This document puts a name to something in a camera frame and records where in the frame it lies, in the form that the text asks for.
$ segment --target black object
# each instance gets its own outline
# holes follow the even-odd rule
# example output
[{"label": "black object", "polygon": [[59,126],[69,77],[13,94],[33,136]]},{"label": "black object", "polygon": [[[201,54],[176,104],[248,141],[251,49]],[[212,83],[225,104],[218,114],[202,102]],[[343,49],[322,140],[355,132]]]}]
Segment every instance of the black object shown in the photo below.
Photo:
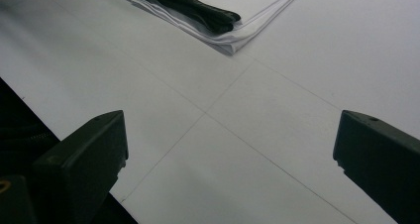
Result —
[{"label": "black object", "polygon": [[6,224],[38,224],[23,176],[0,177],[0,217],[0,222]]},{"label": "black object", "polygon": [[398,223],[420,223],[420,141],[365,114],[343,111],[334,160]]},{"label": "black object", "polygon": [[237,13],[216,8],[198,0],[158,0],[158,2],[201,23],[215,34],[232,31],[233,24],[241,20],[241,16]]},{"label": "black object", "polygon": [[36,205],[56,221],[89,223],[127,158],[123,112],[90,120],[34,162]]},{"label": "black object", "polygon": [[28,175],[59,139],[0,78],[0,176]]},{"label": "black object", "polygon": [[60,142],[0,78],[0,223],[136,224],[109,193],[127,158],[123,111]]}]

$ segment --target black cloth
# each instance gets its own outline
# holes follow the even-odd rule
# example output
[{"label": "black cloth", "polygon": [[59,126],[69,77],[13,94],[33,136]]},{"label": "black cloth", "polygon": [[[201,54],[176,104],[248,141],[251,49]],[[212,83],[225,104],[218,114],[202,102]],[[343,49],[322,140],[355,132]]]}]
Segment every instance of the black cloth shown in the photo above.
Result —
[{"label": "black cloth", "polygon": [[158,0],[163,6],[174,9],[204,25],[210,32],[231,32],[233,24],[241,20],[237,13],[204,4],[198,0]]}]

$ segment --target white cloth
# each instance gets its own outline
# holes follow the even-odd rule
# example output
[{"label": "white cloth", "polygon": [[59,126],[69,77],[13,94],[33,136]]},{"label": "white cloth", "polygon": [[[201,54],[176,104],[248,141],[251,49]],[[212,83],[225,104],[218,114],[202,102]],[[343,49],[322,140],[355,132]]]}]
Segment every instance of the white cloth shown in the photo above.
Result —
[{"label": "white cloth", "polygon": [[157,0],[129,0],[133,5],[172,23],[195,38],[234,54],[255,37],[293,0],[199,0],[205,4],[233,11],[241,16],[234,30],[222,35],[209,32],[188,17],[159,4]]}]

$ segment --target folded white fabric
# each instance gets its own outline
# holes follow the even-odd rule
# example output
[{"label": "folded white fabric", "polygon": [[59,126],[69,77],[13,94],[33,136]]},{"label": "folded white fabric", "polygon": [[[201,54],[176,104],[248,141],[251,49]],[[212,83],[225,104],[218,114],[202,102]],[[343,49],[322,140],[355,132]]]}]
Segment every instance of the folded white fabric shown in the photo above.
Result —
[{"label": "folded white fabric", "polygon": [[157,0],[129,0],[133,5],[172,23],[195,38],[234,54],[255,37],[293,0],[199,0],[205,4],[238,13],[242,20],[234,24],[232,32],[215,35],[203,25],[164,7]]}]

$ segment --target white surface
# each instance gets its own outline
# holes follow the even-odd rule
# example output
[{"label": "white surface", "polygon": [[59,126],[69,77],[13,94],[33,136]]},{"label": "white surface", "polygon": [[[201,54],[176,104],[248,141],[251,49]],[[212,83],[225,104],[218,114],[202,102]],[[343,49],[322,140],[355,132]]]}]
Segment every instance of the white surface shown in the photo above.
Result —
[{"label": "white surface", "polygon": [[0,0],[0,75],[61,139],[125,111],[142,224],[394,223],[332,148],[342,109],[420,138],[419,4],[296,0],[224,56],[125,0]]}]

